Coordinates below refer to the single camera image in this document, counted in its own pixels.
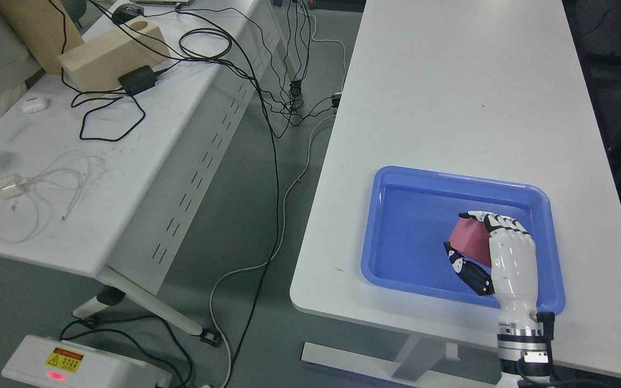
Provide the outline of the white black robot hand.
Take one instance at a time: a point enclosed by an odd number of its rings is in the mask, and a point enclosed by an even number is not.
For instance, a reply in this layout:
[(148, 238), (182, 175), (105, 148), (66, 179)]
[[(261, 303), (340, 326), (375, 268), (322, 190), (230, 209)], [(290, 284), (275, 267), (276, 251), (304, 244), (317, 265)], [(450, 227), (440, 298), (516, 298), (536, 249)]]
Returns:
[(517, 219), (502, 214), (466, 211), (459, 218), (473, 219), (485, 227), (491, 271), (487, 273), (446, 241), (444, 248), (453, 271), (478, 295), (495, 296), (503, 334), (531, 336), (541, 327), (536, 319), (538, 272), (532, 236)]

